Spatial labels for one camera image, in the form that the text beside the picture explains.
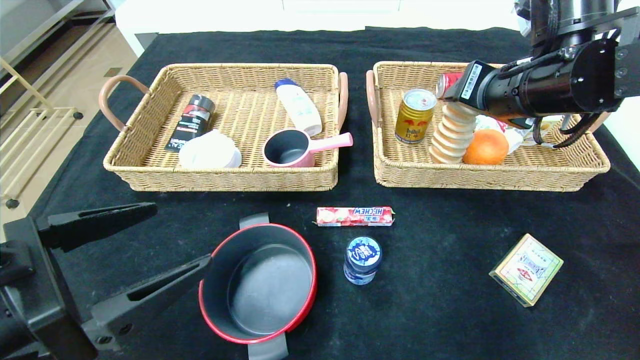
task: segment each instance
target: gold energy drink can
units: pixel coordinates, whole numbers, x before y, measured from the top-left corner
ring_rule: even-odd
[[[427,126],[433,118],[436,97],[427,90],[407,91],[400,103],[396,121],[396,138],[403,143],[419,143],[424,140]]]

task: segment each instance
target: white lotion bottle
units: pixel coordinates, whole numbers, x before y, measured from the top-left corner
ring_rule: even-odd
[[[296,129],[314,136],[322,131],[322,121],[318,109],[307,93],[289,78],[274,84],[278,99],[284,105]]]

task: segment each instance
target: red soda can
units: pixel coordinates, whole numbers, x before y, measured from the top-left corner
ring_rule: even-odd
[[[444,93],[451,87],[451,85],[455,84],[459,78],[462,78],[464,72],[444,72],[440,74],[438,78],[438,83],[436,84],[436,98],[442,99],[444,97]]]

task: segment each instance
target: saucepan handle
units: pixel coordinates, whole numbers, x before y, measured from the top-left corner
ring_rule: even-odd
[[[345,147],[353,145],[353,137],[351,133],[344,133],[338,136],[332,136],[326,139],[311,140],[309,143],[309,152],[318,152],[328,149],[335,149],[336,147]]]
[[[109,97],[109,93],[113,90],[113,88],[121,81],[126,81],[128,83],[133,84],[138,90],[142,91],[143,94],[149,93],[149,88],[143,85],[143,83],[138,80],[128,76],[128,75],[116,75],[111,79],[107,80],[106,83],[100,89],[100,94],[98,94],[98,105],[100,106],[100,110],[104,114],[104,116],[113,124],[113,126],[118,129],[118,131],[122,131],[124,129],[124,124],[120,119],[113,114],[113,111],[109,108],[109,103],[107,102],[107,98]]]
[[[267,341],[247,345],[249,360],[281,360],[289,355],[285,333]]]

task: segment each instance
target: wicker basket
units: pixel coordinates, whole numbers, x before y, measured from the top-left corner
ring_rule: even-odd
[[[345,73],[333,65],[210,63],[173,64],[163,68],[150,88],[129,76],[111,78],[99,96],[100,108],[121,132],[104,158],[104,168],[118,174],[133,190],[325,191],[338,181],[338,150],[315,155],[308,168],[271,168],[262,157],[267,137],[293,124],[273,90],[273,83],[292,78],[309,94],[323,121],[314,138],[339,134],[348,99]],[[120,81],[145,93],[123,125],[107,105]],[[164,149],[192,94],[214,101],[210,129],[230,136],[243,155],[239,168],[181,168],[178,154]]]
[[[367,97],[372,118],[374,173],[383,186],[415,188],[472,188],[499,190],[577,191],[597,174],[607,172],[609,160],[591,133],[575,144],[550,149],[520,147],[501,165],[438,164],[431,161],[431,135],[442,118],[436,105],[425,140],[406,145],[394,136],[403,94],[412,88],[435,92],[443,72],[464,71],[464,63],[381,61],[367,72]],[[564,136],[556,124],[545,141]]]

